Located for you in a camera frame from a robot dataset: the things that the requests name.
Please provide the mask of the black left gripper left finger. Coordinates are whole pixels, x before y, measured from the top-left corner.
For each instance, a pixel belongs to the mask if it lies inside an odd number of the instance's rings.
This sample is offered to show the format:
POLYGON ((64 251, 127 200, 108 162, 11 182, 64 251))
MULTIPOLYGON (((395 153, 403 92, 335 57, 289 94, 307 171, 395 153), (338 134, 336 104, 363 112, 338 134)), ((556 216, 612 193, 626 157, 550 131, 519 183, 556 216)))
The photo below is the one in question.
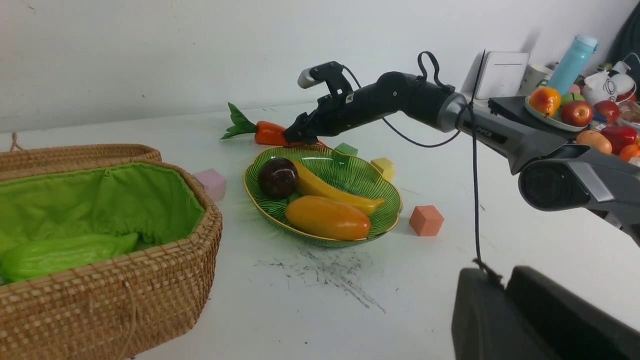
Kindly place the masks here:
POLYGON ((451 337, 457 360, 558 360, 504 292, 477 268, 459 272, 451 337))

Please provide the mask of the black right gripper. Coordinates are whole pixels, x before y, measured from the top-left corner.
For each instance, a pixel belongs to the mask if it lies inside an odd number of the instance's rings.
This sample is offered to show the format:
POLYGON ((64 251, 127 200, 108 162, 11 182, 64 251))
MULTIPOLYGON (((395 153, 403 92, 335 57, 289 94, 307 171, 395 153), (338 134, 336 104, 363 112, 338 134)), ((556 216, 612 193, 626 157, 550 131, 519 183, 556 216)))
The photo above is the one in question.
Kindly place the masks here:
POLYGON ((354 100, 355 92, 346 96, 325 95, 317 100, 317 107, 310 114, 298 115, 292 128, 283 131, 287 146, 313 145, 313 138, 335 137, 355 129, 354 121, 346 115, 346 106, 354 100))

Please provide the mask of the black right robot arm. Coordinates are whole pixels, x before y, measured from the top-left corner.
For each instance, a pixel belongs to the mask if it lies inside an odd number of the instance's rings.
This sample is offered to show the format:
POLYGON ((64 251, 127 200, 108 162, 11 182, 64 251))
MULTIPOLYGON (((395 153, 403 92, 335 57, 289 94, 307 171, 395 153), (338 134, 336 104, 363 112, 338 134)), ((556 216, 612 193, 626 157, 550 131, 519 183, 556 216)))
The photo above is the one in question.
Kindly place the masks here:
POLYGON ((311 114, 302 113, 284 132, 289 143, 315 144, 396 112, 447 133, 460 131, 507 158, 518 174, 519 192, 531 207, 555 212, 587 208, 613 214, 622 230, 639 242, 639 168, 589 145, 533 129, 469 107, 452 89, 418 75, 388 71, 352 92, 329 80, 330 95, 311 114))

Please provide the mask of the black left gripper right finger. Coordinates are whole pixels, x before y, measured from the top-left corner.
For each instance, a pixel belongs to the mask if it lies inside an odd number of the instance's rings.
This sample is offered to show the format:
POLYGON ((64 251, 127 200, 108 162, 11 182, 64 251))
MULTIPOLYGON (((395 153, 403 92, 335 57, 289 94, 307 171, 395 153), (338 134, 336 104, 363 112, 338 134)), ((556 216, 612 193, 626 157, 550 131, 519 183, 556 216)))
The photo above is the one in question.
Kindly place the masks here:
POLYGON ((563 360, 638 360, 639 331, 529 266, 516 266, 506 294, 537 337, 563 360))

